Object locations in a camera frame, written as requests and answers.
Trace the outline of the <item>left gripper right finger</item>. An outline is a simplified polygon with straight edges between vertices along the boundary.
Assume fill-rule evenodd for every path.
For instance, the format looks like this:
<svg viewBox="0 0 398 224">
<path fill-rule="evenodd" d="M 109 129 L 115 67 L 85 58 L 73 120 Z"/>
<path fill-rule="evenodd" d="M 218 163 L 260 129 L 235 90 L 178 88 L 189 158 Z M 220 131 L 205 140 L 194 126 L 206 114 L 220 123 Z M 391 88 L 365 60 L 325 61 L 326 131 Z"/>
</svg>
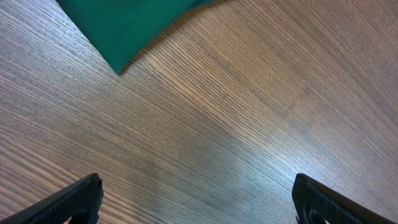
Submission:
<svg viewBox="0 0 398 224">
<path fill-rule="evenodd" d="M 303 173 L 295 177 L 292 199 L 298 224 L 395 224 Z"/>
</svg>

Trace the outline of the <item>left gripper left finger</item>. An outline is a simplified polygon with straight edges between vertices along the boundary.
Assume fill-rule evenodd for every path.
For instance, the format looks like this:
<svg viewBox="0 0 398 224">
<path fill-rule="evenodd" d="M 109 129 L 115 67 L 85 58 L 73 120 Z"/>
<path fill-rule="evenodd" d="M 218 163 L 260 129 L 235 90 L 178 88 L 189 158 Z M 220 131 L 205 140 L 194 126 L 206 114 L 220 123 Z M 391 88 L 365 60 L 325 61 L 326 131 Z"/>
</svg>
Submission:
<svg viewBox="0 0 398 224">
<path fill-rule="evenodd" d="M 104 191 L 99 174 L 92 173 L 51 196 L 11 215 L 1 224 L 96 224 Z"/>
</svg>

